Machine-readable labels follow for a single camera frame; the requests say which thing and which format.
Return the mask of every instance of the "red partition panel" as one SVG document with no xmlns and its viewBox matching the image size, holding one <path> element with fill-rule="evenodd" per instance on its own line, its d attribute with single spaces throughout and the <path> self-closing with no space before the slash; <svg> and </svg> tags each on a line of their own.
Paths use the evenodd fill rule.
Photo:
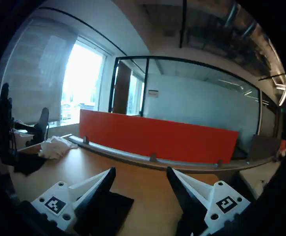
<svg viewBox="0 0 286 236">
<path fill-rule="evenodd" d="M 138 116 L 80 111 L 80 137 L 142 156 L 182 161 L 229 163 L 238 132 Z"/>
</svg>

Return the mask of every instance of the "window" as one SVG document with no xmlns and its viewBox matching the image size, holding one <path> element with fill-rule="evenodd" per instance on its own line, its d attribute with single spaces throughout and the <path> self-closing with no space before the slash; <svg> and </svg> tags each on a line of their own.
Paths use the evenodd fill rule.
<svg viewBox="0 0 286 236">
<path fill-rule="evenodd" d="M 105 56 L 77 41 L 70 54 L 61 97 L 60 125 L 77 124 L 80 109 L 98 110 Z"/>
<path fill-rule="evenodd" d="M 144 83 L 131 74 L 129 85 L 127 115 L 138 115 L 142 108 Z"/>
</svg>

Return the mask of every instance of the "desk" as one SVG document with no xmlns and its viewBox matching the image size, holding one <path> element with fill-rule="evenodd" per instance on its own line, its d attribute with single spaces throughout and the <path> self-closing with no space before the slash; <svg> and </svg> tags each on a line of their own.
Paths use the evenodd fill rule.
<svg viewBox="0 0 286 236">
<path fill-rule="evenodd" d="M 39 148 L 40 145 L 31 146 L 23 152 L 34 153 Z M 57 181 L 75 184 L 112 166 L 116 167 L 116 178 L 110 191 L 134 199 L 118 235 L 174 235 L 182 210 L 165 171 L 133 166 L 78 148 L 60 160 L 46 161 L 28 177 L 13 173 L 13 168 L 10 174 L 19 199 L 32 201 Z M 218 181 L 214 174 L 190 176 L 208 184 Z"/>
<path fill-rule="evenodd" d="M 254 168 L 239 171 L 240 177 L 247 183 L 256 199 L 280 166 L 280 162 L 269 162 Z"/>
</svg>

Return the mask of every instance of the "white wall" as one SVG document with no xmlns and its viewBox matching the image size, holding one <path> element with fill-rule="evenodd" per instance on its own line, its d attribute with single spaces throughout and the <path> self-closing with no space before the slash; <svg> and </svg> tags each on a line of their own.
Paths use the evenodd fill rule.
<svg viewBox="0 0 286 236">
<path fill-rule="evenodd" d="M 258 81 L 258 79 L 260 79 L 259 77 L 253 76 L 238 64 L 210 52 L 197 50 L 194 48 L 179 48 L 177 40 L 177 38 L 162 37 L 159 39 L 155 48 L 151 50 L 151 55 L 178 57 L 199 61 L 224 69 L 250 82 L 269 96 L 269 98 L 271 98 L 276 104 L 278 104 L 279 101 L 275 96 L 275 89 L 273 88 L 273 82 L 271 80 Z"/>
<path fill-rule="evenodd" d="M 237 92 L 195 79 L 149 75 L 144 117 L 204 125 L 239 132 L 248 149 L 259 120 L 259 103 Z"/>
</svg>

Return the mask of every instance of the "window blind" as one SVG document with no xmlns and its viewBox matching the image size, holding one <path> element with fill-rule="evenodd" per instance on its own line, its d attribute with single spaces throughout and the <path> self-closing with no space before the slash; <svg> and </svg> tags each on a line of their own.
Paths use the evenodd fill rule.
<svg viewBox="0 0 286 236">
<path fill-rule="evenodd" d="M 33 18 L 10 55 L 3 83 L 10 85 L 12 116 L 37 123 L 44 107 L 49 121 L 60 120 L 66 65 L 77 34 L 62 23 Z"/>
</svg>

